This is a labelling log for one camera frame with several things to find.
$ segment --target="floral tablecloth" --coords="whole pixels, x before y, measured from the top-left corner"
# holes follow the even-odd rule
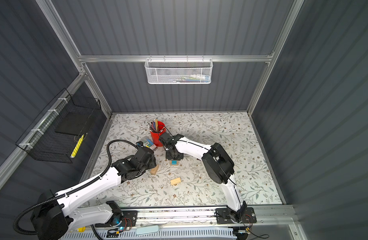
[[[220,143],[234,161],[235,180],[247,204],[281,204],[272,176],[265,163],[247,113],[150,113],[117,114],[105,140],[91,176],[105,169],[108,162],[106,145],[114,139],[137,142],[150,136],[147,123],[157,118],[173,135],[182,134],[196,142]],[[115,162],[134,154],[135,149],[124,142],[110,147]],[[149,170],[134,180],[112,187],[87,201],[95,206],[115,200],[120,207],[225,205],[220,186],[206,173],[201,161],[184,155],[177,166],[165,159],[162,147],[155,150],[156,175]],[[180,177],[181,183],[171,186],[170,180]]]

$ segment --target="bundle of pencils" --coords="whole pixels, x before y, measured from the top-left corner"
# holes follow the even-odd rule
[[[148,125],[149,125],[149,130],[151,131],[151,132],[154,132],[154,133],[159,133],[159,124],[158,124],[158,120],[157,119],[154,119],[153,121],[150,121],[149,123],[148,123]]]

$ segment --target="blue eraser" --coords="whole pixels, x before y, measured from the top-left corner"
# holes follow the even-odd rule
[[[152,225],[148,227],[139,227],[136,229],[136,235],[145,235],[150,233],[155,233],[160,230],[158,225]]]

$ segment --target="red container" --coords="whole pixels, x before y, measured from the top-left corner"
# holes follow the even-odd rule
[[[158,147],[162,147],[162,143],[159,141],[159,137],[160,137],[161,134],[165,133],[165,131],[167,131],[167,129],[165,128],[164,123],[162,123],[160,121],[158,121],[158,125],[159,125],[158,126],[159,133],[151,132],[151,136],[152,136],[153,143]]]

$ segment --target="yellow highlighter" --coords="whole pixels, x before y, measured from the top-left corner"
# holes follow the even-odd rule
[[[79,141],[77,141],[76,147],[72,151],[71,158],[74,158],[76,156],[76,153],[77,151],[79,151],[79,148],[80,148],[81,143],[83,142],[83,139],[84,139],[84,135],[82,135]]]

